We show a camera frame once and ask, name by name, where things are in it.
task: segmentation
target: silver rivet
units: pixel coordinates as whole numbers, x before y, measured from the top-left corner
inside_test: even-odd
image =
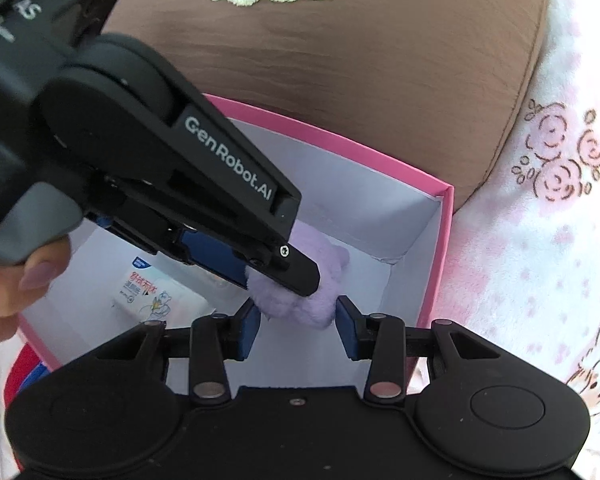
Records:
[[[402,393],[402,388],[396,383],[375,383],[371,385],[369,391],[378,399],[393,399]]]
[[[222,384],[213,381],[196,384],[193,387],[193,392],[200,397],[200,399],[217,399],[218,397],[223,396],[225,391]]]

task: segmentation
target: box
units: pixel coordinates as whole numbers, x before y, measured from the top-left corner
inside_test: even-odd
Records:
[[[344,294],[366,314],[384,312],[423,326],[436,297],[453,211],[453,188],[345,137],[245,104],[209,96],[302,192],[298,219],[349,249]],[[110,292],[136,256],[234,313],[247,298],[237,286],[166,256],[149,256],[85,222],[75,254],[45,298],[25,311],[22,330],[56,368],[128,330]],[[263,317],[250,357],[226,362],[232,388],[361,387],[367,363],[346,357],[332,324],[324,331]],[[168,384],[186,392],[186,360],[172,360]]]

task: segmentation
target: brown cushion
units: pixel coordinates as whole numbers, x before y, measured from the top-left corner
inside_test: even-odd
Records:
[[[202,91],[342,134],[456,187],[488,176],[548,0],[121,0],[109,29]]]

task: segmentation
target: purple fluffy object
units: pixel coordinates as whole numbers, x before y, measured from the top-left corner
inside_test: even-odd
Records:
[[[349,251],[333,245],[323,233],[300,221],[294,224],[289,243],[318,265],[318,290],[302,298],[251,267],[247,267],[247,289],[266,316],[325,329],[335,316],[342,274],[349,265]]]

